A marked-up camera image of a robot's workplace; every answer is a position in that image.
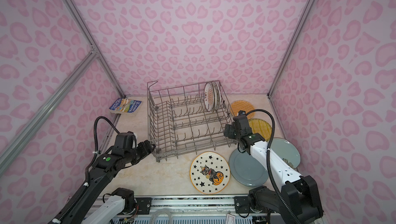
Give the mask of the cream floral plate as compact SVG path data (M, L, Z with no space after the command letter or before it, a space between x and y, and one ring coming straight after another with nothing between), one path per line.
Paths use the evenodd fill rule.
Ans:
M213 81L212 85L214 88L214 99L215 99L214 110L218 111L221 104L221 93L217 82Z

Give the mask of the white plate orange sunburst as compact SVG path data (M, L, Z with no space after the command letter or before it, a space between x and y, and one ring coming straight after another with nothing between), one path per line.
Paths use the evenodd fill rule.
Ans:
M204 88L204 104L205 108L208 112L212 112L214 110L215 96L213 85L211 82L207 82Z

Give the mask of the cat and stars plate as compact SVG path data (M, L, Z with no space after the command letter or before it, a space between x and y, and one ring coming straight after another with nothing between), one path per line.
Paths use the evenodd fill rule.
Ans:
M197 191L212 195L227 187L231 170L223 156L215 152L204 152L192 161L189 175Z

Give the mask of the grey-blue plate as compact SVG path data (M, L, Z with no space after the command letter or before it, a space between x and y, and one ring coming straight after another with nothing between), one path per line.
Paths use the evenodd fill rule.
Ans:
M247 152L234 150L229 159L232 176L241 184L248 187L264 185L269 179L268 171L263 165Z

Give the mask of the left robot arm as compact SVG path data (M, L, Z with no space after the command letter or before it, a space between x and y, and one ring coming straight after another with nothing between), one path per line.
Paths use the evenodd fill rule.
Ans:
M119 171L132 166L154 152L156 145L149 140L137 142L133 132L117 134L114 145L100 155L86 173L84 183L49 221L50 224L80 224L103 189L116 177Z

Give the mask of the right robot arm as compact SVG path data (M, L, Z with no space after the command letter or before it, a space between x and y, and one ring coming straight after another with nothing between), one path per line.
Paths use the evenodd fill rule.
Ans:
M224 136L236 140L244 152L263 165L273 186L272 190L266 186L250 190L249 209L278 213L286 224L310 224L323 217L316 181L284 162L271 148L273 138L266 141L253 133L246 115L238 115L232 124L225 125Z

